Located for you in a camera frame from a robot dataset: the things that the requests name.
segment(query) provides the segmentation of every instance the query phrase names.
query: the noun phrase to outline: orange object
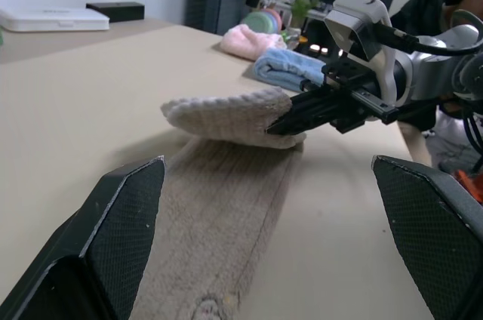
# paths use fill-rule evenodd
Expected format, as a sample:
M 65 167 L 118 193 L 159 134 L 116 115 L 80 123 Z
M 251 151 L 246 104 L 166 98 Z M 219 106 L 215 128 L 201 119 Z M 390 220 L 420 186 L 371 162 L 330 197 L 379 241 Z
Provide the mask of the orange object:
M 479 204 L 483 205 L 483 175 L 472 179 L 464 171 L 457 171 L 454 177 Z

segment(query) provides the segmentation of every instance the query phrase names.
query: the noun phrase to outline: fabric texture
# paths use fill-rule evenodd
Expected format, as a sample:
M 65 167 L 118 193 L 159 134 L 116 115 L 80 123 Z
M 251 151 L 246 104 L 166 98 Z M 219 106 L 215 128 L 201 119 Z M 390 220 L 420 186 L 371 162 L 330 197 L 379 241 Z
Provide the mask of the fabric texture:
M 270 48 L 254 64 L 254 74 L 262 82 L 300 92 L 300 83 L 310 80 L 320 86 L 325 64 L 289 50 Z
M 240 24 L 225 33 L 220 47 L 228 54 L 256 61 L 269 48 L 287 48 L 287 45 L 281 35 L 256 33 Z
M 197 138 L 173 157 L 130 319 L 232 319 L 301 155 Z
M 161 110 L 171 125 L 200 137 L 287 149 L 306 135 L 270 135 L 265 130 L 291 107 L 290 97 L 280 88 L 268 88 L 237 97 L 173 100 Z

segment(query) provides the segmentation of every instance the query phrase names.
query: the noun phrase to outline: beige table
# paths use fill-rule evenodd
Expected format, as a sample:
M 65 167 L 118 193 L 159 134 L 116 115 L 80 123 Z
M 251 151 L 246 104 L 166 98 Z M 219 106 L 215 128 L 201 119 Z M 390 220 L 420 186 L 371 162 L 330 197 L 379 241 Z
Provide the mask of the beige table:
M 0 300 L 104 173 L 186 143 L 161 103 L 263 87 L 215 35 L 156 22 L 80 35 L 6 34 L 0 50 Z M 309 133 L 242 319 L 431 319 L 389 232 L 374 154 L 409 158 L 397 126 Z

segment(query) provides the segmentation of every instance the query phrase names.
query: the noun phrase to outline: green plant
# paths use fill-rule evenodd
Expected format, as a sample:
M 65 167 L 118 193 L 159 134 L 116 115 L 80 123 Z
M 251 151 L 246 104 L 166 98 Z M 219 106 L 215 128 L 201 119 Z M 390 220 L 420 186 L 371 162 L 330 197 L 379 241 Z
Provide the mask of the green plant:
M 294 28 L 301 28 L 307 14 L 320 3 L 319 0 L 294 0 L 292 3 L 292 22 Z

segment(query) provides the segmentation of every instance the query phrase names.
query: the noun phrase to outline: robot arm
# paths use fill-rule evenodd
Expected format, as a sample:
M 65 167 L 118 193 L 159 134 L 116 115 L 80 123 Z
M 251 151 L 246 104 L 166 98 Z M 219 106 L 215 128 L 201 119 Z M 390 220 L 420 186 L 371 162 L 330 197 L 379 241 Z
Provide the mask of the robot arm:
M 437 37 L 415 38 L 393 29 L 378 0 L 336 0 L 325 19 L 347 55 L 326 65 L 321 87 L 303 82 L 289 113 L 269 134 L 295 135 L 330 123 L 341 133 L 368 120 L 390 124 L 454 93 L 466 110 L 483 114 L 483 22 L 456 26 Z

